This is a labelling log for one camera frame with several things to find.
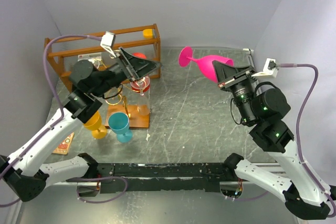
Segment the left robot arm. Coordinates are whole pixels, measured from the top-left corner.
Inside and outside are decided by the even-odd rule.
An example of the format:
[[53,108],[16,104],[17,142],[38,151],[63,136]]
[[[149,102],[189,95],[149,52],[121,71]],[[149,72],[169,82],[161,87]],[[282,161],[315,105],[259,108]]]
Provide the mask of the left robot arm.
[[89,60],[80,60],[72,68],[70,81],[74,90],[61,103],[54,116],[20,149],[1,156],[1,179],[19,200],[30,201],[45,188],[68,179],[93,181],[98,175],[98,163],[87,153],[72,159],[46,164],[54,149],[76,128],[90,122],[102,106],[100,99],[123,81],[138,81],[161,66],[154,60],[136,57],[123,48],[115,64],[104,71]]

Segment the pink plastic wine glass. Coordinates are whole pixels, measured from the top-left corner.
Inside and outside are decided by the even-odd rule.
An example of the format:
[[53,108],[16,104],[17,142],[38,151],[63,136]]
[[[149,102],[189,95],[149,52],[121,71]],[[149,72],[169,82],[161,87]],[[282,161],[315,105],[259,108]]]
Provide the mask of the pink plastic wine glass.
[[217,77],[213,67],[213,61],[219,61],[220,63],[234,66],[234,61],[232,59],[219,55],[207,55],[203,58],[196,59],[193,57],[193,49],[191,47],[183,48],[178,60],[181,67],[186,67],[191,61],[195,62],[203,76],[215,83],[217,83]]

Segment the clear flute glass one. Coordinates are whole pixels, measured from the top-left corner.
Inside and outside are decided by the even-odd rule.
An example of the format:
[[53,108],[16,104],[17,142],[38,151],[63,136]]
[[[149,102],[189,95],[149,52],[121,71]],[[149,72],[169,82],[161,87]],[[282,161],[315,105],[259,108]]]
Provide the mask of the clear flute glass one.
[[137,109],[140,115],[147,116],[150,114],[150,100],[146,93],[140,92],[137,98]]

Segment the clear flute glass two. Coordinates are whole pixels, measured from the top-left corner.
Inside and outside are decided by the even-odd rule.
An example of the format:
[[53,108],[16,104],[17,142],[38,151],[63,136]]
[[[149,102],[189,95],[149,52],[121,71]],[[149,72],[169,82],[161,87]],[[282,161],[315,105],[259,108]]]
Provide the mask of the clear flute glass two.
[[150,83],[151,83],[150,77],[145,76],[138,81],[131,82],[130,85],[131,85],[132,91],[140,95],[144,95],[147,91],[149,91]]

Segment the clear flute glass three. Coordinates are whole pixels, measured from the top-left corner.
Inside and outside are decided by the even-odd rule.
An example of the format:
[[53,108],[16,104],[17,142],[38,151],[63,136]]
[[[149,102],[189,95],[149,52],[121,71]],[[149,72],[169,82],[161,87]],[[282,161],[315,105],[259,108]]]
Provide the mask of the clear flute glass three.
[[103,70],[106,68],[105,64],[100,58],[90,58],[89,61],[94,65],[98,70]]

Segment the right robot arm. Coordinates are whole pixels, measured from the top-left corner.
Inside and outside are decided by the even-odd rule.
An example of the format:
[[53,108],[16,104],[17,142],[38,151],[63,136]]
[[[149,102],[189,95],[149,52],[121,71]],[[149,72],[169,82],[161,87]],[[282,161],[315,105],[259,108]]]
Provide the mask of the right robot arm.
[[291,107],[273,83],[258,93],[258,78],[277,73],[283,64],[267,59],[264,70],[252,66],[233,67],[213,62],[218,87],[230,92],[240,112],[240,124],[250,127],[253,141],[268,153],[286,176],[277,176],[243,158],[231,154],[223,164],[223,176],[230,181],[250,181],[279,198],[302,220],[324,220],[335,216],[335,187],[325,183],[304,158],[299,131],[292,132],[283,119]]

